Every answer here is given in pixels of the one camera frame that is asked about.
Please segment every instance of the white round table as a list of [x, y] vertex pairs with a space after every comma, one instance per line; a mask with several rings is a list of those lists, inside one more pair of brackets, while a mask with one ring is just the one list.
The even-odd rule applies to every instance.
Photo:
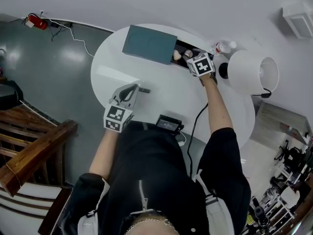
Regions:
[[[181, 41], [208, 51], [209, 46], [205, 41], [185, 31], [157, 24], [139, 26], [175, 35]], [[196, 116], [207, 103], [205, 89], [199, 79], [193, 77], [187, 69], [124, 54], [122, 49], [128, 29], [129, 27], [123, 28], [109, 36], [94, 56], [91, 84], [97, 99], [106, 107], [117, 88], [136, 82], [151, 92], [139, 92], [133, 120], [156, 123], [159, 115], [163, 114], [182, 120], [185, 126], [183, 132], [191, 134]], [[218, 69], [221, 63], [228, 60], [224, 56], [215, 56], [213, 62]], [[239, 147], [242, 147], [250, 137], [255, 122], [251, 96], [236, 93], [218, 72], [217, 81], [233, 122]], [[210, 135], [206, 109], [198, 119], [194, 137], [207, 143]]]

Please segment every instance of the black cable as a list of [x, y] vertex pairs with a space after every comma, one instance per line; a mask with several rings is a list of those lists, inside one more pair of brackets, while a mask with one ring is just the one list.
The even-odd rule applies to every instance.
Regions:
[[66, 29], [64, 29], [64, 30], [62, 30], [62, 26], [60, 26], [60, 29], [57, 31], [57, 33], [55, 33], [55, 34], [53, 34], [53, 31], [52, 31], [52, 29], [51, 29], [51, 27], [48, 25], [48, 27], [49, 27], [49, 29], [50, 29], [50, 31], [51, 31], [51, 34], [52, 34], [52, 37], [51, 37], [51, 42], [53, 42], [53, 39], [54, 39], [54, 37], [56, 36], [56, 35], [58, 35], [60, 32], [63, 32], [63, 31], [66, 31], [66, 30], [68, 30], [67, 28]]
[[192, 129], [189, 145], [188, 145], [188, 148], [187, 148], [187, 155], [188, 155], [188, 157], [190, 159], [190, 173], [189, 173], [189, 177], [190, 178], [192, 177], [192, 158], [191, 158], [190, 153], [189, 153], [189, 148], [190, 148], [192, 139], [194, 137], [194, 132], [195, 132], [195, 128], [196, 128], [196, 124], [197, 124], [198, 118], [200, 117], [201, 113], [208, 107], [208, 105], [209, 104], [207, 103], [206, 106], [199, 112], [199, 114], [196, 117], [196, 120], [195, 120], [195, 123], [194, 123], [194, 128]]
[[262, 98], [269, 98], [272, 95], [272, 92], [269, 89], [263, 88], [263, 90], [267, 91], [268, 93], [254, 95], [253, 96], [261, 96]]

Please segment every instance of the teal box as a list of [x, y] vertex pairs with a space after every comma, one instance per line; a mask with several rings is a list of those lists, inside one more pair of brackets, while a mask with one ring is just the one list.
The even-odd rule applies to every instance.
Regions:
[[177, 36], [158, 30], [131, 25], [123, 53], [169, 65]]

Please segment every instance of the white wall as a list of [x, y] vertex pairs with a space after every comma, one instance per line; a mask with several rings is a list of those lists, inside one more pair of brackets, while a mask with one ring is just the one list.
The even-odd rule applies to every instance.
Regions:
[[313, 125], [313, 40], [296, 39], [281, 19], [281, 7], [295, 1], [313, 8], [313, 0], [0, 0], [0, 13], [24, 17], [44, 10], [47, 17], [111, 30], [156, 23], [208, 42], [235, 40], [278, 63], [280, 84], [269, 102], [306, 115]]

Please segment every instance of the black t-shirt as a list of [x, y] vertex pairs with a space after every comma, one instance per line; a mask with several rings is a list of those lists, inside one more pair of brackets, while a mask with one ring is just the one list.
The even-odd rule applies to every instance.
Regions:
[[[236, 135], [231, 128], [212, 134], [199, 168], [208, 189], [222, 198], [232, 216], [235, 234], [245, 222], [250, 188], [242, 174]], [[147, 208], [161, 211], [180, 235], [209, 234], [205, 194], [186, 172], [176, 139], [153, 128], [142, 130], [135, 123], [120, 136], [109, 178], [110, 190], [98, 208], [99, 234], [122, 235], [132, 212]], [[78, 180], [65, 215], [65, 234], [76, 234], [79, 219], [94, 210], [103, 190], [100, 176], [84, 174]]]

